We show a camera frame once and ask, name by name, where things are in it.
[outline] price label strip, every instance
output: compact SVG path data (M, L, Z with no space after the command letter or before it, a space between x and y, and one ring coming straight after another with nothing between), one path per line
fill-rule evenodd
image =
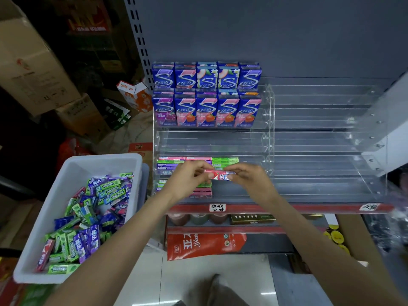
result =
M369 203L361 205L360 211L375 211L380 206L380 203Z
M211 213L224 213L227 211L227 204L210 204Z

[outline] white floor tile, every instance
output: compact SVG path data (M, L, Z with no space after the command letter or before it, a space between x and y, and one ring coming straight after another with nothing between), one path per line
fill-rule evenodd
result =
M140 255L114 306L159 305L162 253Z
M250 306L278 306L266 255L211 255L169 262L165 255L160 305L178 300L187 306L205 305L209 282L217 273Z

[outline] pile of gum packs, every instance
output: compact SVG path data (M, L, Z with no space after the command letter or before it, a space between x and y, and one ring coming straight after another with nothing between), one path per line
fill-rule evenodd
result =
M211 157L159 157L157 160L157 170L161 175L171 175L179 163L188 160L204 160L211 164L216 170L223 170L226 166L239 162L239 158L211 158ZM156 192L163 189L167 180L159 180L156 187ZM190 197L205 198L212 196L212 183L202 183L197 186Z
M72 273L97 251L125 224L132 181L133 173L88 180L61 211L64 217L54 219L55 231L45 236L36 272L44 271L49 263L49 274Z

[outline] yellow lid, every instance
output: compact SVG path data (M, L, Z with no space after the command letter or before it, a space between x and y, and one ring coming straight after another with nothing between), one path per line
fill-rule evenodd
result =
M343 249L345 252L347 252L348 255L351 255L349 249L348 249L346 246L344 246L344 245L338 245L338 246L339 246L341 249Z
M331 232L332 239L337 244L344 243L344 236L339 231L332 231Z
M324 235L324 236L327 236L327 237L329 238L329 240L331 240L331 236L330 236L330 233L329 233L329 232L326 232L326 231L325 231L325 232L323 233L323 235Z

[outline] person's right hand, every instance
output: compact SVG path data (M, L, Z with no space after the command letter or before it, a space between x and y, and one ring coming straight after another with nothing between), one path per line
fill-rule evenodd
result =
M226 166L224 170L235 172L227 175L227 178L241 185L251 199L261 207L265 208L279 197L265 170L259 165L236 163Z

